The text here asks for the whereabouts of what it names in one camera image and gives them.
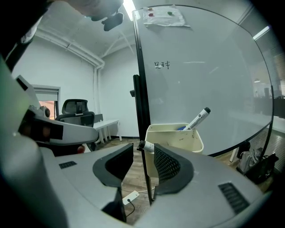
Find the beige bin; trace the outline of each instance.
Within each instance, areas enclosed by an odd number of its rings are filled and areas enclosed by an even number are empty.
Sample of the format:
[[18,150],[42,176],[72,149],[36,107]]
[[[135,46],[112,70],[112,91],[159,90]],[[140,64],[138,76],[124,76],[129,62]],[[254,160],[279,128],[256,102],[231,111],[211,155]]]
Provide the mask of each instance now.
[[[197,130],[177,130],[188,123],[152,124],[147,129],[146,141],[181,148],[195,153],[202,153],[203,142]],[[145,151],[147,174],[158,177],[154,165],[154,152]]]

